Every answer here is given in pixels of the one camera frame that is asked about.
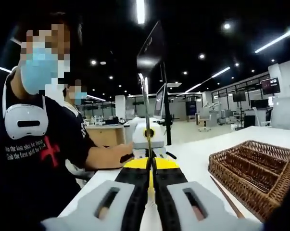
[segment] gray gripper part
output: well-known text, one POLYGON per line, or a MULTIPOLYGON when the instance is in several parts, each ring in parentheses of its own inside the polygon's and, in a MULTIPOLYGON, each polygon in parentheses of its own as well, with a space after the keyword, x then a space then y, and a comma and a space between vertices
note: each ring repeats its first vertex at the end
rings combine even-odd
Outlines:
POLYGON ((182 231, 260 231, 262 223, 229 214, 221 199, 197 182, 167 186, 176 206, 182 231), (198 221, 185 195, 191 193, 206 217, 198 221))
POLYGON ((120 231, 126 205, 134 190, 134 185, 107 180, 82 197, 77 208, 62 218, 42 221, 47 231, 120 231), (96 217, 98 209, 111 192, 118 192, 106 217, 96 217))

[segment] floor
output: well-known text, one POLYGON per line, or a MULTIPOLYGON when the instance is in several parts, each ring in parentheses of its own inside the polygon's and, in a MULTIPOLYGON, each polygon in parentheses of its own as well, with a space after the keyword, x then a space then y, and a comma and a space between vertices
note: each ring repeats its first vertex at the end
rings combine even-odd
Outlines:
POLYGON ((207 138, 223 135, 232 132, 230 125, 212 127, 210 131, 198 131, 199 126, 195 121, 176 121, 171 128, 172 144, 200 141, 207 138))

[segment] white countertop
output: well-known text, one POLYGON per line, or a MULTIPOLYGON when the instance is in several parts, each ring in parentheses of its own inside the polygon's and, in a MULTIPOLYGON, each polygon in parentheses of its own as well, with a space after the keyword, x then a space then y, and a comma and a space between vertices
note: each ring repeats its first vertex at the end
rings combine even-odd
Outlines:
POLYGON ((90 124, 86 126, 86 129, 119 129, 119 128, 124 128, 124 126, 121 124, 114 124, 114 125, 107 124, 107 125, 101 125, 101 126, 90 124))
MULTIPOLYGON (((188 181, 197 181, 203 187, 210 190, 224 202, 226 211, 235 215, 227 200, 210 178, 210 173, 208 172, 209 155, 233 147, 247 140, 264 142, 290 149, 290 130, 269 127, 249 127, 210 139, 166 146, 166 149, 177 156, 176 162, 179 164, 181 171, 184 173, 188 181)), ((104 181, 115 180, 119 172, 120 170, 98 171, 59 216, 63 217, 70 214, 76 209, 77 201, 81 197, 89 193, 104 181)), ((246 218, 258 220, 223 186, 222 188, 227 192, 230 199, 246 218)), ((150 222, 149 220, 146 222, 144 219, 149 218, 144 215, 140 230, 148 230, 149 228, 151 228, 151 231, 161 230, 156 227, 148 227, 148 225, 152 226, 152 224, 155 223, 152 222, 152 216, 150 222)))

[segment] wooden cabinet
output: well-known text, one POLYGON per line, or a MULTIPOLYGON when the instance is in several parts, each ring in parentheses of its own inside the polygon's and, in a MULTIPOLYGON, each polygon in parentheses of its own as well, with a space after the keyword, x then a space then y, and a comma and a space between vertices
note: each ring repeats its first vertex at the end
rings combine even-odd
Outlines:
POLYGON ((125 142, 122 128, 87 128, 87 132, 99 146, 116 146, 125 142))

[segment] white vr headset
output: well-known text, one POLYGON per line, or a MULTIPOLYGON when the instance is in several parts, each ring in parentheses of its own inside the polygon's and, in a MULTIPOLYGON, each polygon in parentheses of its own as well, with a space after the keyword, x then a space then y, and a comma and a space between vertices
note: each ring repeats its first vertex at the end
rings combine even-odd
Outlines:
POLYGON ((6 81, 2 94, 2 116, 9 137, 17 140, 25 136, 43 136, 49 125, 44 96, 42 96, 43 108, 29 104, 15 104, 7 109, 6 81))

